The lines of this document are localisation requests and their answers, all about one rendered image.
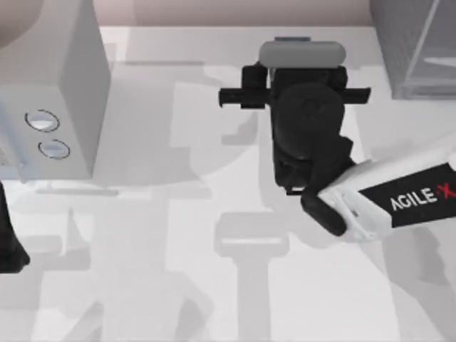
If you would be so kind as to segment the pale grey rounded box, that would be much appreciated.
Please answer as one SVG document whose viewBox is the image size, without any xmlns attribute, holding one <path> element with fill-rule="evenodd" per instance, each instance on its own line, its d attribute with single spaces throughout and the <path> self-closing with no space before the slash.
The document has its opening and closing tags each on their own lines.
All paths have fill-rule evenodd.
<svg viewBox="0 0 456 342">
<path fill-rule="evenodd" d="M 336 68 L 346 49 L 335 41 L 267 41 L 258 61 L 267 68 Z"/>
</svg>

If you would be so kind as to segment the round microwave knob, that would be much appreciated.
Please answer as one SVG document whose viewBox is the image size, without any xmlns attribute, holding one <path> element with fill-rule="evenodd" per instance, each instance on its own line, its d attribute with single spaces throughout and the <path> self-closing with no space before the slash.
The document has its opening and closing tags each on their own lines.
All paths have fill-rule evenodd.
<svg viewBox="0 0 456 342">
<path fill-rule="evenodd" d="M 61 140 L 47 140 L 38 144 L 39 152 L 47 158 L 53 160 L 63 160 L 67 158 L 71 149 Z"/>
<path fill-rule="evenodd" d="M 41 133 L 50 133 L 60 127 L 60 120 L 52 112 L 39 109 L 25 113 L 27 125 Z"/>
</svg>

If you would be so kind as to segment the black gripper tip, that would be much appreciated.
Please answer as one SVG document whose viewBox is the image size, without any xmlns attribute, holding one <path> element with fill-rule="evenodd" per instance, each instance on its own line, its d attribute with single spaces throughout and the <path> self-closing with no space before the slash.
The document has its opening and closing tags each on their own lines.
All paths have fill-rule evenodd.
<svg viewBox="0 0 456 342">
<path fill-rule="evenodd" d="M 18 274 L 30 261 L 14 231 L 4 186 L 0 182 L 0 274 Z"/>
</svg>

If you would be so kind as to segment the pale microwave oven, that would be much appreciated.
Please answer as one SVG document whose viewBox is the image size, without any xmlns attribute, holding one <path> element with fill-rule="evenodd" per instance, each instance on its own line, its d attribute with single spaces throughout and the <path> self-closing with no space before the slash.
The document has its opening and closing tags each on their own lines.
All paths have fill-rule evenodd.
<svg viewBox="0 0 456 342">
<path fill-rule="evenodd" d="M 0 0 L 0 180 L 90 178 L 110 82 L 93 0 Z M 39 109 L 60 127 L 30 128 L 24 115 Z M 70 155 L 45 157 L 47 140 Z"/>
</svg>

